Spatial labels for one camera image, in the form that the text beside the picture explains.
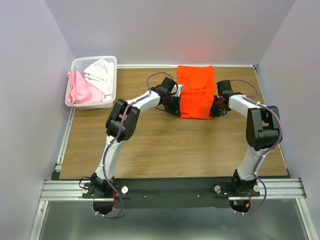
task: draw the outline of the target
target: metal floor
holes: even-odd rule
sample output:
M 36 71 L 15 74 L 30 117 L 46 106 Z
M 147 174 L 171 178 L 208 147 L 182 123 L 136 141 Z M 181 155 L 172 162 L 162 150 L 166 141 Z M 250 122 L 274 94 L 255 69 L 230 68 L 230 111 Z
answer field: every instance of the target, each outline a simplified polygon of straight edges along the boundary
M 260 200 L 253 200 L 253 208 Z M 227 208 L 125 209 L 95 216 L 91 201 L 50 201 L 41 240 L 307 240 L 295 199 L 267 199 L 250 215 Z

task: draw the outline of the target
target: pink cloth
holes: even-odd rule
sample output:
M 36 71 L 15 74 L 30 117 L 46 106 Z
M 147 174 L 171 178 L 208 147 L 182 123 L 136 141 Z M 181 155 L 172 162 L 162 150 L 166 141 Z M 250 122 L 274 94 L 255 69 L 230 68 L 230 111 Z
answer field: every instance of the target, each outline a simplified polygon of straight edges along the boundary
M 70 104 L 88 104 L 102 102 L 102 92 L 87 82 L 79 71 L 76 74 L 73 71 L 68 72 L 70 79 L 70 92 L 67 100 Z

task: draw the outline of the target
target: white cloth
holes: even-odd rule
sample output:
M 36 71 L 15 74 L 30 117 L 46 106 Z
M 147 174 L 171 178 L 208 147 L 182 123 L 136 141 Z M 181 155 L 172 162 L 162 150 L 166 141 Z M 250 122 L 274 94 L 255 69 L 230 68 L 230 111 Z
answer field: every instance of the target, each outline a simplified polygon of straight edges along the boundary
M 113 62 L 108 62 L 101 58 L 84 70 L 85 80 L 102 92 L 103 102 L 110 101 L 114 90 L 114 70 Z

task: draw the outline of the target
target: wooden table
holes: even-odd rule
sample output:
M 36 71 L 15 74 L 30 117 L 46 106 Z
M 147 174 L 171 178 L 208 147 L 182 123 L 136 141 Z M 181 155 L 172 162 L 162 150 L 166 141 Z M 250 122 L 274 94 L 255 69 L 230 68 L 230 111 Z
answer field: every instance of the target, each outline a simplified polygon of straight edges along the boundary
M 116 99 L 130 100 L 145 93 L 146 78 L 160 71 L 177 77 L 176 68 L 118 69 Z M 215 67 L 214 75 L 215 82 L 245 79 L 259 89 L 256 75 L 249 67 Z M 160 84 L 163 78 L 164 75 L 153 77 L 150 85 Z M 232 82 L 232 88 L 235 92 L 254 93 L 249 85 L 242 82 Z M 255 100 L 264 102 L 261 93 Z M 106 144 L 105 124 L 110 112 L 111 108 L 75 111 L 60 179 L 80 179 L 91 176 L 96 170 Z M 199 120 L 180 119 L 153 108 L 140 115 L 133 137 L 122 149 L 115 176 L 232 176 L 241 164 L 247 147 L 246 118 L 238 112 Z M 267 156 L 259 174 L 287 175 L 278 147 Z

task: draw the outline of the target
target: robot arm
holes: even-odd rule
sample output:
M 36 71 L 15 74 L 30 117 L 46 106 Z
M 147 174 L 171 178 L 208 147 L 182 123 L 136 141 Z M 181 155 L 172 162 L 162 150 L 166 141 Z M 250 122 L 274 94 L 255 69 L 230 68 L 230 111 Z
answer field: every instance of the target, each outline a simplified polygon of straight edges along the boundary
M 263 107 L 242 93 L 234 93 L 229 80 L 218 82 L 217 89 L 218 96 L 215 96 L 210 111 L 212 116 L 224 116 L 228 111 L 235 110 L 247 118 L 246 141 L 249 146 L 232 179 L 233 192 L 239 194 L 247 192 L 256 184 L 258 171 L 270 152 L 269 148 L 279 139 L 279 110 L 276 106 Z
M 180 100 L 183 85 L 178 85 L 166 77 L 157 87 L 152 87 L 145 94 L 128 101 L 119 99 L 106 121 L 107 137 L 104 152 L 98 168 L 91 176 L 91 183 L 100 193 L 107 189 L 106 179 L 112 181 L 120 151 L 135 132 L 139 115 L 150 108 L 164 105 L 174 114 L 173 105 Z

